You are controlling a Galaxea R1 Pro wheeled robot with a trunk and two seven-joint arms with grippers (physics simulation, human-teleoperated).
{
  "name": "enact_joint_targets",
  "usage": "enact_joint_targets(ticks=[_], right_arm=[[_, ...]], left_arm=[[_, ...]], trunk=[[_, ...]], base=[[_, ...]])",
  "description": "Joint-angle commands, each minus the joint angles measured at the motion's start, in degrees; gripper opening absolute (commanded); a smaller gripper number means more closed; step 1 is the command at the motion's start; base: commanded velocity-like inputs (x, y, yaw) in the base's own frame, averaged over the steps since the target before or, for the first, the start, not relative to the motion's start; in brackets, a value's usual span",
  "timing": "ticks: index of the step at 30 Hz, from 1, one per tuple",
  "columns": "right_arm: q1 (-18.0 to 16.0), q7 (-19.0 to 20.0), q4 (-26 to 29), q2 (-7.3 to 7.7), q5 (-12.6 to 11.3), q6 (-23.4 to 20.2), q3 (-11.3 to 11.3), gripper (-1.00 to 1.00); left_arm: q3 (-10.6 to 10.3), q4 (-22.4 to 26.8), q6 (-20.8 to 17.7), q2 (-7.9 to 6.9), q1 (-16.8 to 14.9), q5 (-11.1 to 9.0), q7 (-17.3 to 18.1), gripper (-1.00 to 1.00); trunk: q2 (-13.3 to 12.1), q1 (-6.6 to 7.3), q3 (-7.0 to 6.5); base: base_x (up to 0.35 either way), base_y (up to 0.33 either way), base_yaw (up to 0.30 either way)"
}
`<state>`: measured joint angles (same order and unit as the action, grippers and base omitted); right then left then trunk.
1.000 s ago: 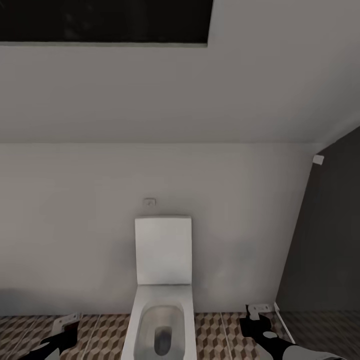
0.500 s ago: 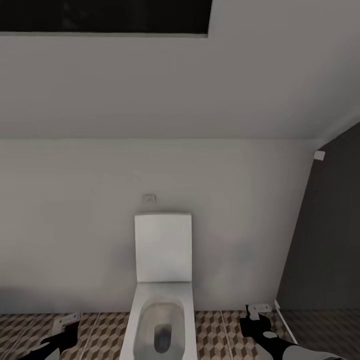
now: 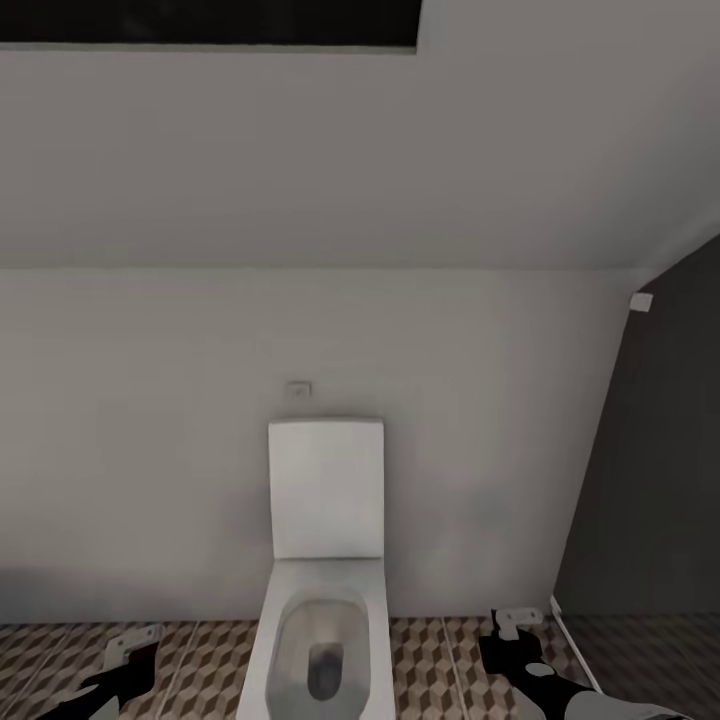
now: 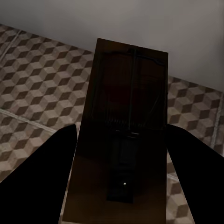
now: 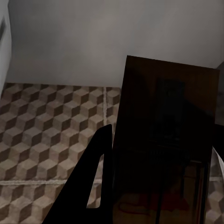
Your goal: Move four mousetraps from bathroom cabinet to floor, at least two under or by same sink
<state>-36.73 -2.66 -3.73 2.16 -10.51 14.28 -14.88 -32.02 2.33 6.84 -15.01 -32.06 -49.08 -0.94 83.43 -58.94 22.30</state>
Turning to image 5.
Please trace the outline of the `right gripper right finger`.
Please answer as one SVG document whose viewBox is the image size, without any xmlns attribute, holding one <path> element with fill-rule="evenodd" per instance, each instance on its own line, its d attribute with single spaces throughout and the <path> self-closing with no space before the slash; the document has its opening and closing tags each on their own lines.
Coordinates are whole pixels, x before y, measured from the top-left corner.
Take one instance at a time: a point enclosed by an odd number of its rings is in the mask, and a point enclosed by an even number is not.
<svg viewBox="0 0 224 224">
<path fill-rule="evenodd" d="M 215 124 L 213 145 L 221 159 L 224 161 L 224 126 Z"/>
</svg>

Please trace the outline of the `mousetrap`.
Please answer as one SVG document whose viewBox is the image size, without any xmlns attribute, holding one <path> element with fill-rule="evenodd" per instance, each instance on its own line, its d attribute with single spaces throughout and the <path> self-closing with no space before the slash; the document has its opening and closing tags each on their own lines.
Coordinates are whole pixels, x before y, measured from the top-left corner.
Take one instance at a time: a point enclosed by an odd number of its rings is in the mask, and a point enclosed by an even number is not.
<svg viewBox="0 0 224 224">
<path fill-rule="evenodd" d="M 219 72 L 127 56 L 112 148 L 113 224 L 205 224 Z"/>
</svg>

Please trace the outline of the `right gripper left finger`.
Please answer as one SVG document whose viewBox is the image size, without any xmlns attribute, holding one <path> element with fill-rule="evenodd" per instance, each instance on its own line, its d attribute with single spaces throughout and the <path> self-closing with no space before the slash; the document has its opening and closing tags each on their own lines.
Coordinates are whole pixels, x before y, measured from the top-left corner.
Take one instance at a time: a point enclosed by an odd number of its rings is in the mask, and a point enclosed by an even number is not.
<svg viewBox="0 0 224 224">
<path fill-rule="evenodd" d="M 103 154 L 100 206 L 86 208 Z M 111 124 L 95 132 L 42 224 L 113 224 Z"/>
</svg>

